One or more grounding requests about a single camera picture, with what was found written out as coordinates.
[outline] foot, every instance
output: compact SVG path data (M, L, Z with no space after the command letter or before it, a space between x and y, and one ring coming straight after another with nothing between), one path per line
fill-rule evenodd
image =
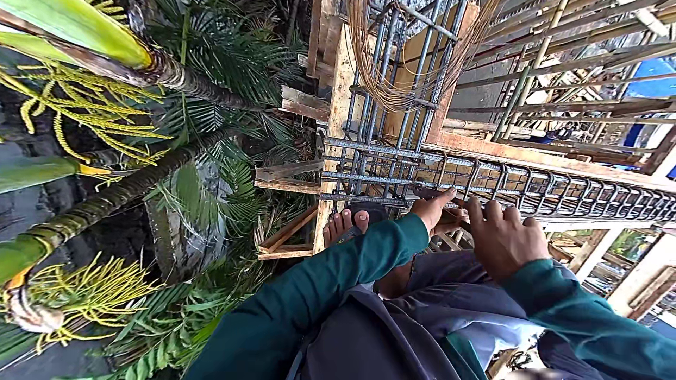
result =
M362 233L365 233L368 228L368 212L358 211L354 215L354 220ZM352 211L345 209L342 212L336 212L329 217L329 222L322 230L324 245L330 246L350 228L352 228Z

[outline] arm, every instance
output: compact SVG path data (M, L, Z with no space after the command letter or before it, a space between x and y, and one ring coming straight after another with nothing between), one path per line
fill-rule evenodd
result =
M501 285L529 319L563 336L598 370L676 379L676 341L615 314L601 297L564 279L551 260L529 262Z
M477 259L530 319L562 335L576 356L609 375L619 370L632 379L676 379L676 342L616 315L605 300L564 279L538 221L522 224L516 208L503 212L496 201L486 204L484 220L476 197L468 211Z
M407 263L427 246L428 232L409 213L295 265L223 316L186 379L283 379L303 335L345 291Z

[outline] toe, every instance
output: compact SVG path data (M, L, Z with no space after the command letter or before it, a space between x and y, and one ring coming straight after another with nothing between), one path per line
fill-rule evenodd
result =
M324 245L331 244L331 231L329 230L328 225L323 228L322 235L324 235Z
M347 208L343 210L343 225L345 226L345 231L352 228L352 211Z
M365 233L368 228L368 212L362 210L354 214L354 222L362 230L362 233Z
M340 212L333 214L333 222L336 225L336 233L338 236L342 235L343 232L345 232L345 227L343 227L343 216L340 214Z

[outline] concrete wall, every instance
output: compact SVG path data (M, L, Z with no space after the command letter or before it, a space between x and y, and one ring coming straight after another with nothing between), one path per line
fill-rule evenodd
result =
M632 309L629 303L650 284L667 266L676 266L676 236L665 233L655 243L646 257L629 273L629 276L608 298L615 312L627 316Z

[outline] person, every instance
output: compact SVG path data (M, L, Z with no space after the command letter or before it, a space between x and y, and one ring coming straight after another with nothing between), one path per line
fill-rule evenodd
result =
M516 208L490 201L483 215L470 199L475 248L460 261L481 271L416 255L449 227L439 220L453 197L420 199L368 229L356 213L363 235L296 264L225 314L186 379L486 379L489 353L542 328L606 378L676 379L676 341L567 278L538 221L522 223ZM352 227L349 210L331 220L327 241ZM391 286L400 279L405 286ZM359 285L376 280L393 298Z

